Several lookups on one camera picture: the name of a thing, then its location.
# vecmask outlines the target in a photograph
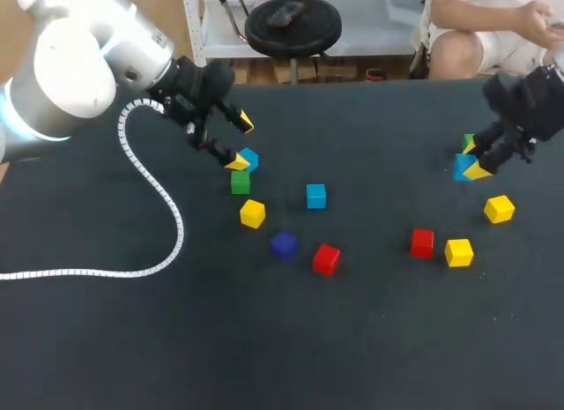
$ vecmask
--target green cube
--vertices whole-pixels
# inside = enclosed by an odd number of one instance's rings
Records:
[[[231,193],[250,194],[250,172],[238,170],[231,173]]]
[[[464,147],[462,147],[462,151],[466,150],[466,147],[470,142],[474,139],[474,134],[464,134]]]

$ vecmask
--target person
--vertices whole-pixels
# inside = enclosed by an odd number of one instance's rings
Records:
[[[564,0],[427,0],[421,34],[430,79],[500,68],[526,75],[564,45]]]

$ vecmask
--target yellow cube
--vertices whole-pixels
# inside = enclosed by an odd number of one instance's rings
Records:
[[[450,267],[470,266],[474,252],[468,240],[448,240],[444,250]]]
[[[499,196],[487,200],[484,213],[492,223],[506,222],[513,217],[515,206],[508,196]]]
[[[247,200],[247,203],[241,208],[240,214],[241,223],[254,229],[258,229],[266,218],[264,205],[254,200]]]

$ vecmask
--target person's hand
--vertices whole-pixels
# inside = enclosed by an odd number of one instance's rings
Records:
[[[516,10],[514,32],[549,50],[564,45],[564,29],[549,26],[546,22],[552,15],[553,11],[548,4],[530,2]]]

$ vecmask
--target white cable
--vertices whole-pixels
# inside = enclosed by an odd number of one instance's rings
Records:
[[[168,195],[164,188],[160,186],[155,178],[145,169],[141,164],[137,156],[131,151],[130,144],[125,137],[125,122],[134,108],[139,106],[149,106],[154,108],[159,113],[164,113],[164,108],[157,101],[152,101],[148,99],[135,100],[128,104],[122,111],[120,115],[119,123],[117,124],[117,132],[120,138],[120,143],[122,149],[125,151],[127,157],[133,163],[133,166],[137,168],[139,173],[152,185],[152,187],[160,194],[165,200],[171,212],[173,213],[174,220],[176,221],[176,245],[174,246],[170,255],[165,258],[158,265],[145,269],[143,271],[136,272],[111,272],[111,271],[100,271],[95,269],[55,269],[48,271],[36,271],[36,272],[15,272],[15,273],[0,273],[0,280],[27,280],[31,278],[45,278],[48,276],[101,276],[104,278],[142,278],[144,276],[153,275],[156,272],[162,271],[164,268],[169,266],[176,259],[180,250],[182,248],[182,243],[184,241],[184,224],[182,222],[182,216],[178,211],[178,207],[174,203],[173,199]]]

